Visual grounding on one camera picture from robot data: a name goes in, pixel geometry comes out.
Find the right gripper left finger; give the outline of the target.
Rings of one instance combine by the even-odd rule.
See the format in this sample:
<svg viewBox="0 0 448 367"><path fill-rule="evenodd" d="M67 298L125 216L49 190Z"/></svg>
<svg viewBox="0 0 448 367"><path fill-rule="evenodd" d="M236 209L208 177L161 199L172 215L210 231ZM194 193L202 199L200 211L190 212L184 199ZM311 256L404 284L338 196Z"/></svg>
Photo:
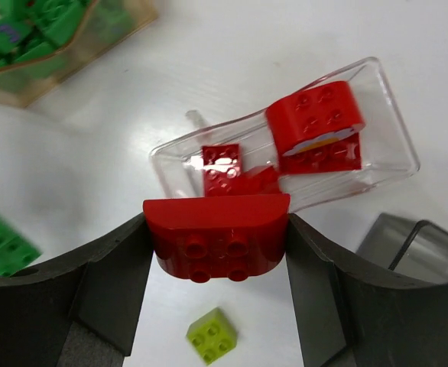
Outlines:
<svg viewBox="0 0 448 367"><path fill-rule="evenodd" d="M137 215L0 278L0 366L120 366L131 354L153 248Z"/></svg>

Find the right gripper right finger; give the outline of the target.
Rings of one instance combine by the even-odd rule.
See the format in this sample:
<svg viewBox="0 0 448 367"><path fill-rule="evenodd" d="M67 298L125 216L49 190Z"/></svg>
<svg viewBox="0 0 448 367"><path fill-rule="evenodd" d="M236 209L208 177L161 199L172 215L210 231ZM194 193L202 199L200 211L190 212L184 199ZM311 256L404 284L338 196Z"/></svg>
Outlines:
<svg viewBox="0 0 448 367"><path fill-rule="evenodd" d="M290 215L286 260L306 366L448 366L448 282L371 263Z"/></svg>

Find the grey transparent container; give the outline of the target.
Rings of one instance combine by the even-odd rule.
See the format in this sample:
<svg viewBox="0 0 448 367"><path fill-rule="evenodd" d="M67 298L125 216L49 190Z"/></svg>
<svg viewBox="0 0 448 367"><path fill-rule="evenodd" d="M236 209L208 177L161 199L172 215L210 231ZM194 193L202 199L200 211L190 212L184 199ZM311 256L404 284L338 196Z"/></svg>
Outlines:
<svg viewBox="0 0 448 367"><path fill-rule="evenodd" d="M388 270L433 284L448 283L448 231L430 220L382 213L357 254Z"/></svg>

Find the dark green lego attached red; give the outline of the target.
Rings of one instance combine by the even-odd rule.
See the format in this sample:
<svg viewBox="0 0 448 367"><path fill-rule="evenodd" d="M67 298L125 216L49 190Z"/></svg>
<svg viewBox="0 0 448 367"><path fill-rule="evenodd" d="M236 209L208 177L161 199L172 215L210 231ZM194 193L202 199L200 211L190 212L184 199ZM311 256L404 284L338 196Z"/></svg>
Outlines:
<svg viewBox="0 0 448 367"><path fill-rule="evenodd" d="M39 249L0 217L0 277L9 277L41 256Z"/></svg>

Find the lime lego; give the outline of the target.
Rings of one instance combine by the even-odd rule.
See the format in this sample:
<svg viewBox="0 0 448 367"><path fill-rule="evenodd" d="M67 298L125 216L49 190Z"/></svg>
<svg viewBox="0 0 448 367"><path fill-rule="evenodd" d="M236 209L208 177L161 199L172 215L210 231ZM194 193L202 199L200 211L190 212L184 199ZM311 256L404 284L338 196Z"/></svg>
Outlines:
<svg viewBox="0 0 448 367"><path fill-rule="evenodd" d="M220 307L190 324L187 341L206 365L210 365L237 345L238 334Z"/></svg>

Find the red lego pair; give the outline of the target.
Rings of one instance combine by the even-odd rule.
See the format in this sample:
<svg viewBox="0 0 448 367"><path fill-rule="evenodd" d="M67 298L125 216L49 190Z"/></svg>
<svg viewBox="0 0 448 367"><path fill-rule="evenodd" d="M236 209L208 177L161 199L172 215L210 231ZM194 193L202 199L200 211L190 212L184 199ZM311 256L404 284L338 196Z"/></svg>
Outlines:
<svg viewBox="0 0 448 367"><path fill-rule="evenodd" d="M285 253L286 193L145 200L158 264L171 276L240 282L274 269Z"/></svg>

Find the red lego long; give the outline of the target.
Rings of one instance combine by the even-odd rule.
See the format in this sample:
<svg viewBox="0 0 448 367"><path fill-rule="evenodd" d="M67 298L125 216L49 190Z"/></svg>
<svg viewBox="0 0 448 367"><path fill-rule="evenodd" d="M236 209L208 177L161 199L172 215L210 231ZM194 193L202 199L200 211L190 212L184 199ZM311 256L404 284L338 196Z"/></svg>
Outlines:
<svg viewBox="0 0 448 367"><path fill-rule="evenodd" d="M278 165L282 174L321 174L360 170L362 156L359 134L294 156L279 157Z"/></svg>

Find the orange transparent container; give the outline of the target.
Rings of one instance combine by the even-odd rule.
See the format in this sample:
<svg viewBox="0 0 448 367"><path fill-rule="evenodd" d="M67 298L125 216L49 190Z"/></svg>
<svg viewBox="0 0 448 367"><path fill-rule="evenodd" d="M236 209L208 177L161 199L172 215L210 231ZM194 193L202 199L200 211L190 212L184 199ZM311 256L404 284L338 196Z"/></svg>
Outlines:
<svg viewBox="0 0 448 367"><path fill-rule="evenodd" d="M33 25L12 62L0 67L0 104L25 108L157 19L151 1L91 1L79 27L62 47L49 41L29 16L35 1L0 1L0 17Z"/></svg>

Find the dark green lego top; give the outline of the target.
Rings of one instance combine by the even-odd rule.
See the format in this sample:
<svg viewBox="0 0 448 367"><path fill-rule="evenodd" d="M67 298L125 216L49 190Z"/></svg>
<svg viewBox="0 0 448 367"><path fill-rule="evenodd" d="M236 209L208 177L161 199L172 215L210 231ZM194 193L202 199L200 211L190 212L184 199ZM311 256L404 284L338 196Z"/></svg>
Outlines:
<svg viewBox="0 0 448 367"><path fill-rule="evenodd" d="M9 16L0 17L0 67L9 65L19 48L33 32L29 21L15 20Z"/></svg>

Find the dark green lego square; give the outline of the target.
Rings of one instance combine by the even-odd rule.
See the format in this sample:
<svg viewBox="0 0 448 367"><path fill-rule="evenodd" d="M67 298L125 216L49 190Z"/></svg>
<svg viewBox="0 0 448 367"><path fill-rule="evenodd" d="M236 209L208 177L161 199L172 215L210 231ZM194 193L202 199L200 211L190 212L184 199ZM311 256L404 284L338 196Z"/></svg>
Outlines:
<svg viewBox="0 0 448 367"><path fill-rule="evenodd" d="M62 47L76 32L90 3L84 0L35 1L29 8L29 16L49 41Z"/></svg>

